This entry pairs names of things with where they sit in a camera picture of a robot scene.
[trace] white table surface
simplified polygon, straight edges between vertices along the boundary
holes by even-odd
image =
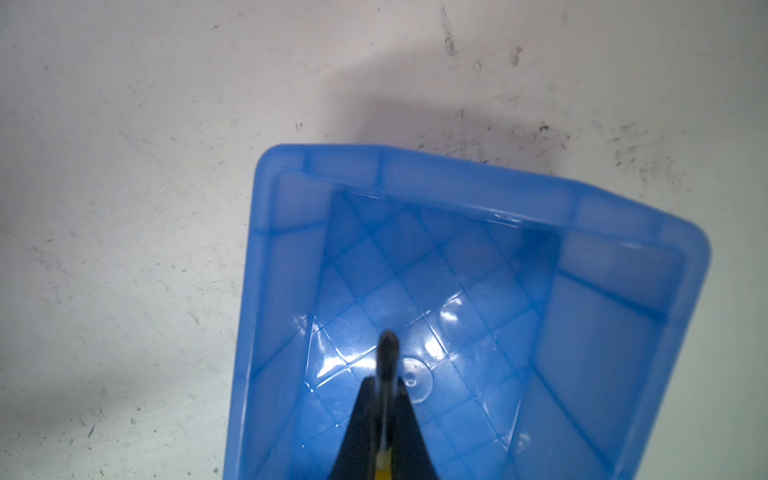
[[[766,21],[762,0],[0,1],[0,477],[220,477],[257,159],[382,142],[701,225],[638,478],[768,478]]]

